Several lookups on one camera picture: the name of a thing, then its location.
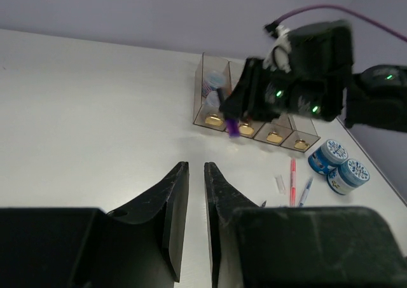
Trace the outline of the clear jar blue clips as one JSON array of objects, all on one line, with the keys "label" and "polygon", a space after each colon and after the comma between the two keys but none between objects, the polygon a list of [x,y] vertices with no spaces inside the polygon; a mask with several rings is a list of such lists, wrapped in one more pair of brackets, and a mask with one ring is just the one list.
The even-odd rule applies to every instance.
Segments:
[{"label": "clear jar blue clips", "polygon": [[202,93],[206,94],[226,85],[226,77],[218,71],[207,71],[203,75]]}]

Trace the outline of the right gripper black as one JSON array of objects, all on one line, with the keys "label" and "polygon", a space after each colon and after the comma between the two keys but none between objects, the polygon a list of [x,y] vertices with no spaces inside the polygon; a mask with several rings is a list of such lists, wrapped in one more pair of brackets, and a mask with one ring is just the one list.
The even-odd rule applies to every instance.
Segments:
[{"label": "right gripper black", "polygon": [[272,121],[281,114],[332,121],[343,106],[351,81],[352,29],[345,20],[290,29],[291,72],[263,68],[263,59],[247,58],[232,93],[221,102],[225,118]]}]

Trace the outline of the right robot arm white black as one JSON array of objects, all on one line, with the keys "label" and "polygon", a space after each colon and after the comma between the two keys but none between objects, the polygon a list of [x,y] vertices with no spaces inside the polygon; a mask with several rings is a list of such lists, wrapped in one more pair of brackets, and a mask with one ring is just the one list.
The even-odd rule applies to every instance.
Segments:
[{"label": "right robot arm white black", "polygon": [[245,61],[219,107],[228,120],[270,122],[282,114],[406,131],[406,68],[376,65],[355,73],[352,29],[345,20],[275,31],[265,58]]}]

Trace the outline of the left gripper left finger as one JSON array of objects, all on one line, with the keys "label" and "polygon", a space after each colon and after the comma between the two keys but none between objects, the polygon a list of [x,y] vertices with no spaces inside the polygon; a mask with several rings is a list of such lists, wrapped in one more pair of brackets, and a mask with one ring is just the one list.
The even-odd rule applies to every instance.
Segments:
[{"label": "left gripper left finger", "polygon": [[157,184],[108,213],[107,282],[179,282],[189,193],[180,161]]}]

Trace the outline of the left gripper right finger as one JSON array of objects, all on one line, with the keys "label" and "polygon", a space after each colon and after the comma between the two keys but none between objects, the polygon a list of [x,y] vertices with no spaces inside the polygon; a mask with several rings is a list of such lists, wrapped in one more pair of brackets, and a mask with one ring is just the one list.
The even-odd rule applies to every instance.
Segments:
[{"label": "left gripper right finger", "polygon": [[204,165],[210,271],[213,287],[264,286],[264,210]]}]

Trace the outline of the clear pen cap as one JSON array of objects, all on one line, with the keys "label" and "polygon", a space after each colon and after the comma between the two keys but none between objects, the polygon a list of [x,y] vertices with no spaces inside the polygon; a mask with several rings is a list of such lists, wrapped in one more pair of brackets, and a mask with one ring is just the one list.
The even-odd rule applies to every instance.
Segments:
[{"label": "clear pen cap", "polygon": [[280,194],[285,195],[286,194],[286,187],[283,181],[283,178],[281,175],[277,175],[275,177],[276,183],[277,183],[277,188]]}]

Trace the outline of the purple cap highlighter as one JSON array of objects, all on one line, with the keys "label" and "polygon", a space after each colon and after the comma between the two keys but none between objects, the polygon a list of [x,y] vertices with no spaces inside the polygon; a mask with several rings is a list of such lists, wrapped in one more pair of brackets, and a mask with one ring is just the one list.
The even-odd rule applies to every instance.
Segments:
[{"label": "purple cap highlighter", "polygon": [[238,121],[233,119],[230,116],[227,116],[224,112],[222,112],[221,110],[221,106],[223,104],[223,102],[225,101],[225,97],[224,97],[224,93],[223,93],[223,89],[222,88],[218,88],[216,90],[217,93],[217,97],[219,99],[219,111],[223,114],[225,123],[226,123],[226,130],[228,132],[228,135],[231,138],[236,138],[240,136],[240,132],[238,129]]}]

